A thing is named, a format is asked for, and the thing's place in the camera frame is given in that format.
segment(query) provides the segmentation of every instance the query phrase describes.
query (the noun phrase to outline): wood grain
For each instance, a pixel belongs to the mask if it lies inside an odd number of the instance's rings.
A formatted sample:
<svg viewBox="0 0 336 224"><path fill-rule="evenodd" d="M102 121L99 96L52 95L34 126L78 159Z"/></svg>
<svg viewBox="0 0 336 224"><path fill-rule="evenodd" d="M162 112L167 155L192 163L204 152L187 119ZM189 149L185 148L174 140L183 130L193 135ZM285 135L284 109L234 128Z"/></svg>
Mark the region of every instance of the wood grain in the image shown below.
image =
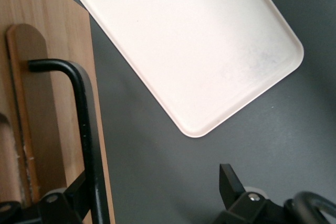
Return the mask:
<svg viewBox="0 0 336 224"><path fill-rule="evenodd" d="M115 223L88 12L73 0L0 0L0 8L2 10L0 15L0 62L8 62L5 33L9 26L25 23L37 28L45 38L48 58L74 61L84 67L88 73L96 105L110 218L111 223ZM3 78L5 76L6 80L8 80L8 76L10 76L10 72L5 65L0 64L0 76L3 80L3 92L6 94L7 103L11 103L11 106L3 109L5 112L2 112L2 107L0 107L0 113L11 115L10 111L15 108L15 103L12 101L13 88ZM70 185L83 171L75 101L70 81L62 73L51 74L51 85L54 94L66 184ZM14 121L15 118L10 117L9 122L11 125L13 125Z"/></svg>

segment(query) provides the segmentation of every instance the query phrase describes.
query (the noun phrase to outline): wooden panel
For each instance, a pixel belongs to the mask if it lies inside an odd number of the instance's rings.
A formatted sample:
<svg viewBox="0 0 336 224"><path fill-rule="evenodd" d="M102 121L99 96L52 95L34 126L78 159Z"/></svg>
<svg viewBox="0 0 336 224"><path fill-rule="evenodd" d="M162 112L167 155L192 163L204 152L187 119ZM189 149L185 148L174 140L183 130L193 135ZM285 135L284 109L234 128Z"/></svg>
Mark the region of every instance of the wooden panel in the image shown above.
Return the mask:
<svg viewBox="0 0 336 224"><path fill-rule="evenodd" d="M21 179L17 162L17 152L12 128L7 117L0 114L0 202L9 200L24 201L21 195Z"/></svg>
<svg viewBox="0 0 336 224"><path fill-rule="evenodd" d="M5 32L12 24L26 23L36 27L46 40L48 58L71 60L88 73L96 104L104 177L111 223L114 223L110 181L99 109L95 63L93 60L89 15L73 0L0 0L0 61L7 60ZM8 70L0 67L1 76ZM52 90L67 185L83 171L75 101L70 81L62 73L51 74Z"/></svg>
<svg viewBox="0 0 336 224"><path fill-rule="evenodd" d="M31 25L7 31L13 82L30 174L33 202L47 192L66 187L54 94L49 73L28 71L28 60L48 57L46 42Z"/></svg>

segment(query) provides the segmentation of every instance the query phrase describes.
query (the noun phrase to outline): black plastic part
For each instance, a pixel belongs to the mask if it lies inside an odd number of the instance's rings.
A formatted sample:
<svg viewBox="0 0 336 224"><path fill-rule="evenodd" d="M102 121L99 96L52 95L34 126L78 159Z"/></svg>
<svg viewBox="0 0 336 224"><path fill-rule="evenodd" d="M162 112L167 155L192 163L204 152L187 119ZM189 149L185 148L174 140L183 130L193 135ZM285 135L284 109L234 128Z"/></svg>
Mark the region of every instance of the black plastic part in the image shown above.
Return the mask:
<svg viewBox="0 0 336 224"><path fill-rule="evenodd" d="M82 172L64 192L70 207L79 214L82 220L90 210L88 193L85 172Z"/></svg>
<svg viewBox="0 0 336 224"><path fill-rule="evenodd" d="M31 72L61 71L69 77L76 101L92 221L110 223L95 104L87 73L80 65L60 59L30 60L28 66Z"/></svg>
<svg viewBox="0 0 336 224"><path fill-rule="evenodd" d="M64 194L55 193L45 196L38 203L38 209L43 224L82 224L78 214L70 209Z"/></svg>
<svg viewBox="0 0 336 224"><path fill-rule="evenodd" d="M21 204L17 201L0 203L0 223L13 223L21 215Z"/></svg>
<svg viewBox="0 0 336 224"><path fill-rule="evenodd" d="M226 209L245 193L242 183L229 164L219 166L219 192Z"/></svg>
<svg viewBox="0 0 336 224"><path fill-rule="evenodd" d="M258 200L251 200L249 195L257 195ZM257 193L243 193L229 208L231 214L240 216L247 223L254 223L258 216L265 210L266 199Z"/></svg>
<svg viewBox="0 0 336 224"><path fill-rule="evenodd" d="M336 205L320 195L302 191L293 199L293 210L300 223L330 224L322 211L336 218Z"/></svg>

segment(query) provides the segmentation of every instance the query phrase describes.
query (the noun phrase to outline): black metal rod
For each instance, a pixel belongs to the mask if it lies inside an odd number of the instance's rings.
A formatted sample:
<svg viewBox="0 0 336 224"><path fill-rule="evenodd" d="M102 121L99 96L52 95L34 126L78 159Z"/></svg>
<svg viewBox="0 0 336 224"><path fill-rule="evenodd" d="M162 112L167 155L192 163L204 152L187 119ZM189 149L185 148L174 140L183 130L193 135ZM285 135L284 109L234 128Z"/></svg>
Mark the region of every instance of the black metal rod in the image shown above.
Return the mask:
<svg viewBox="0 0 336 224"><path fill-rule="evenodd" d="M110 223L96 110L89 76L80 65L60 59L30 60L28 67L31 72L61 71L69 77L76 101L92 221L95 224Z"/></svg>

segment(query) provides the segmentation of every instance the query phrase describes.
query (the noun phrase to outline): wooden board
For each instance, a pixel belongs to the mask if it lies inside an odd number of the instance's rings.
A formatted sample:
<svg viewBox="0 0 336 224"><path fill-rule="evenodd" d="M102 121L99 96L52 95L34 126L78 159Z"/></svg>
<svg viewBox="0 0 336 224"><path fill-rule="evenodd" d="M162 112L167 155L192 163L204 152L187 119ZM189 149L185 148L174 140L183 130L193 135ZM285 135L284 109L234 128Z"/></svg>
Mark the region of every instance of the wooden board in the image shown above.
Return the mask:
<svg viewBox="0 0 336 224"><path fill-rule="evenodd" d="M80 64L88 73L96 105L104 177L109 201L111 223L114 223L110 181L105 153L105 144L99 109L98 89L93 59L89 15L73 0L0 0L0 98L6 99L0 105L0 113L8 118L15 139L19 138L19 125L15 112L13 87L8 68L5 33L13 24L26 23L36 27L46 40L48 58L71 60ZM52 92L63 157L66 185L83 171L77 125L75 101L70 81L62 73L52 73ZM20 141L16 140L17 152L22 152Z"/></svg>
<svg viewBox="0 0 336 224"><path fill-rule="evenodd" d="M41 33L27 24L7 31L10 65L33 202L66 187L54 94L49 73L28 71L28 60L48 58Z"/></svg>

